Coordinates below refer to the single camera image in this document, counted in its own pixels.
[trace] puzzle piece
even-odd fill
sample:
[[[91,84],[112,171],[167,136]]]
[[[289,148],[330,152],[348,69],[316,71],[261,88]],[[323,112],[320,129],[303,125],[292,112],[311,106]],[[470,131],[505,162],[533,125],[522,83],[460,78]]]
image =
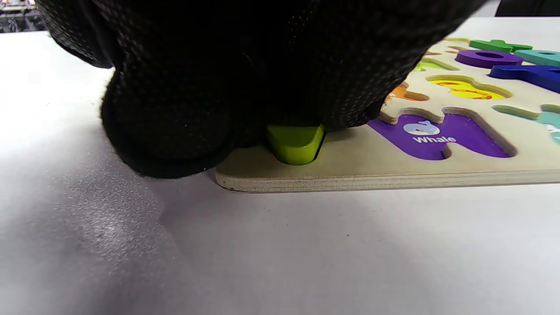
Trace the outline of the puzzle piece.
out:
[[[428,80],[430,83],[448,87],[449,93],[464,99],[473,100],[502,100],[509,98],[508,95],[501,94],[495,91],[489,91],[487,85],[478,85],[475,81],[473,83],[458,80],[458,78],[450,77],[442,80]]]
[[[401,115],[395,125],[379,119],[367,124],[406,154],[423,160],[444,160],[449,142],[488,156],[510,157],[476,121],[463,115],[445,114],[441,124],[416,115]]]
[[[521,80],[560,93],[560,67],[495,66],[488,76],[504,80]]]
[[[323,140],[323,127],[267,126],[267,139],[276,159],[288,165],[313,162]]]
[[[422,58],[422,60],[416,65],[414,71],[426,71],[425,68],[435,68],[435,69],[442,69],[448,71],[458,71],[459,69],[452,67],[444,62],[431,59],[431,58]]]
[[[389,94],[389,96],[387,96],[385,102],[388,102],[392,98],[398,98],[398,99],[409,100],[409,101],[427,101],[430,99],[427,95],[409,92],[407,91],[407,89],[408,89],[408,84],[402,83],[396,89],[394,89],[393,92]]]
[[[491,41],[485,40],[471,40],[470,47],[481,50],[491,50],[494,52],[512,53],[517,50],[531,50],[533,46],[510,44],[501,39],[492,39]]]
[[[542,105],[541,109],[543,112],[537,117],[534,117],[532,112],[507,105],[497,105],[492,108],[502,114],[524,118],[545,125],[548,132],[550,132],[552,140],[560,145],[560,106]]]
[[[539,66],[560,67],[560,53],[548,50],[518,50],[516,55]]]
[[[514,66],[523,62],[523,58],[519,56],[489,50],[461,50],[455,60],[468,66],[487,69],[498,65]]]

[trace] teal puzzle piece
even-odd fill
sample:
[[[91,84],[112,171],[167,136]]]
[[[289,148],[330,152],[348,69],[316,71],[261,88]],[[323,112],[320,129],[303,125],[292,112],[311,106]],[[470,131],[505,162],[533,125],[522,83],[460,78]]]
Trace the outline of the teal puzzle piece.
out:
[[[481,50],[491,50],[493,52],[512,53],[517,50],[530,50],[533,46],[510,44],[501,39],[492,39],[491,41],[485,40],[471,40],[469,46]]]
[[[518,50],[515,55],[539,66],[560,67],[560,53],[548,50]]]
[[[560,106],[542,105],[541,109],[543,112],[537,117],[534,117],[534,114],[531,112],[507,105],[496,105],[492,108],[503,114],[524,118],[545,125],[552,140],[560,145]]]

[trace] black glove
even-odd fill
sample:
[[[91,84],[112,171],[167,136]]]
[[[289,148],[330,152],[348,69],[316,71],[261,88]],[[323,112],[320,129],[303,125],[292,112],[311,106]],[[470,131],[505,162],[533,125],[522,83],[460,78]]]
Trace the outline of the black glove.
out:
[[[158,178],[211,168],[261,142],[266,124],[365,124],[484,2],[37,0],[61,47],[115,67],[105,132],[126,164]]]

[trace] puzzle slot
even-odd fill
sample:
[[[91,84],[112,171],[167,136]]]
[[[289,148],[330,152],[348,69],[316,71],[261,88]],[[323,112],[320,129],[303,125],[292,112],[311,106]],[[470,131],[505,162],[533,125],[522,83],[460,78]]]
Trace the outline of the puzzle slot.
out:
[[[407,91],[407,89],[408,89],[408,84],[406,82],[402,83],[396,89],[394,89],[393,92],[389,94],[385,102],[388,102],[392,98],[398,98],[398,99],[409,100],[409,101],[427,101],[430,99],[430,97],[428,97],[427,95],[410,92]]]
[[[467,108],[459,108],[453,106],[444,107],[442,109],[442,112],[446,115],[456,114],[472,119],[484,131],[484,133],[503,150],[503,152],[507,155],[507,158],[511,158],[517,155],[517,149],[513,145],[511,145],[511,143],[509,143],[504,137],[502,137],[496,131],[496,129],[494,129],[477,112]]]
[[[435,60],[432,58],[422,58],[420,62],[414,68],[414,71],[426,71],[426,68],[435,68],[448,71],[458,71],[459,69],[448,65],[445,62]]]
[[[446,38],[445,41],[467,44],[467,45],[470,44],[470,39],[468,39],[468,38]]]
[[[502,114],[527,119],[546,126],[552,140],[560,145],[560,106],[544,104],[540,107],[542,109],[540,114],[508,105],[496,105],[492,109]]]
[[[450,89],[449,93],[464,99],[499,100],[508,99],[513,94],[497,86],[481,84],[475,79],[465,76],[437,75],[426,80],[435,85]]]
[[[447,46],[447,47],[451,48],[451,49],[455,49],[455,50],[457,50],[457,52],[467,49],[467,48],[459,47],[459,46]]]

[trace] wooden puzzle board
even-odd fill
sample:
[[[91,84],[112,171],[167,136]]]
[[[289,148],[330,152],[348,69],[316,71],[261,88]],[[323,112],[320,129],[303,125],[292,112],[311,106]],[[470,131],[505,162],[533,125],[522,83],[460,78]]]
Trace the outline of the wooden puzzle board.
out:
[[[434,45],[423,61],[436,66],[413,71],[404,85],[405,97],[429,99],[393,97],[380,119],[394,125],[400,116],[413,115],[437,125],[446,115],[465,116],[508,157],[467,149],[457,136],[455,142],[443,138],[442,159],[422,159],[365,125],[327,133],[317,158],[302,166],[281,163],[262,146],[237,149],[216,168],[217,183],[236,191],[297,192],[560,182],[560,141],[555,141],[550,126],[536,121],[543,110],[560,113],[560,94],[523,81],[492,78],[487,76],[490,69],[457,62],[458,50],[473,49],[468,42],[447,39]],[[441,68],[442,64],[452,69]],[[458,97],[448,87],[430,82],[434,80],[463,80],[499,97]]]

